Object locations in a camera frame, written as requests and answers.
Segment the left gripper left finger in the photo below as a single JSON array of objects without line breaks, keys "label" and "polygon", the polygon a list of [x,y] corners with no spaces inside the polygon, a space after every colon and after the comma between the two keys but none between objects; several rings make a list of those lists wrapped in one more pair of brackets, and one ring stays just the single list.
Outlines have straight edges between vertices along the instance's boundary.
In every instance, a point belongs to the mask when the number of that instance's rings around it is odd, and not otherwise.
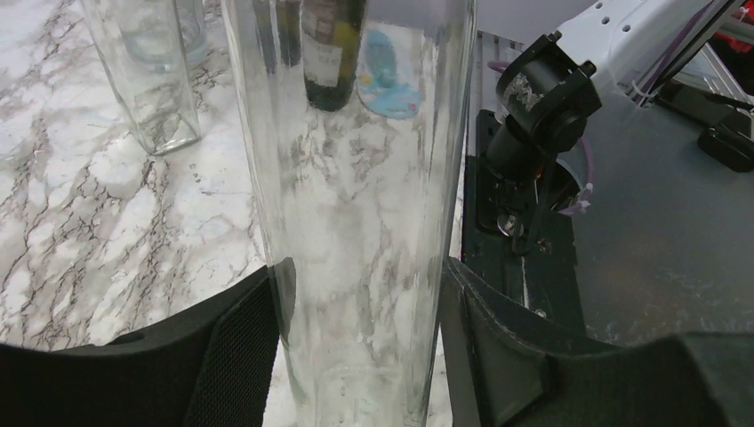
[{"label": "left gripper left finger", "polygon": [[1,348],[4,426],[260,426],[291,260],[104,345]]}]

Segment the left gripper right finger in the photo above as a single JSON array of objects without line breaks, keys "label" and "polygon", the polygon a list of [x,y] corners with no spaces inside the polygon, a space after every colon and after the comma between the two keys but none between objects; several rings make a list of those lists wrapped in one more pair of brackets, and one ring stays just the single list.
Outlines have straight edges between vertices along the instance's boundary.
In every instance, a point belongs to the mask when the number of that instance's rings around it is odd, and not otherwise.
[{"label": "left gripper right finger", "polygon": [[440,328],[456,426],[750,426],[751,334],[636,347],[542,318],[445,260]]}]

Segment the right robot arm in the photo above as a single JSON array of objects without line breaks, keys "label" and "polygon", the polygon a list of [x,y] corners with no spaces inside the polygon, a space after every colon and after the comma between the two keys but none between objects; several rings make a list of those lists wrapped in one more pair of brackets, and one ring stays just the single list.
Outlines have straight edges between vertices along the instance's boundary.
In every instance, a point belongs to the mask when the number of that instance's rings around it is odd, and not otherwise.
[{"label": "right robot arm", "polygon": [[583,136],[601,99],[647,96],[674,76],[740,1],[596,1],[540,36],[502,72],[508,115],[484,153],[502,179],[526,184]]}]

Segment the tall clear glass bottle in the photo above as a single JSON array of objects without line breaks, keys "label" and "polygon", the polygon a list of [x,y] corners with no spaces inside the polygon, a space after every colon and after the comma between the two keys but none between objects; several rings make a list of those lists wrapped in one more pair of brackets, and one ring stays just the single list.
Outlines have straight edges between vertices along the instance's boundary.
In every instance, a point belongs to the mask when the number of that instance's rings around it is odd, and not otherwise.
[{"label": "tall clear glass bottle", "polygon": [[417,115],[308,100],[304,1],[225,1],[277,318],[300,426],[422,426],[437,344],[476,36],[472,1],[367,1],[421,36]]}]

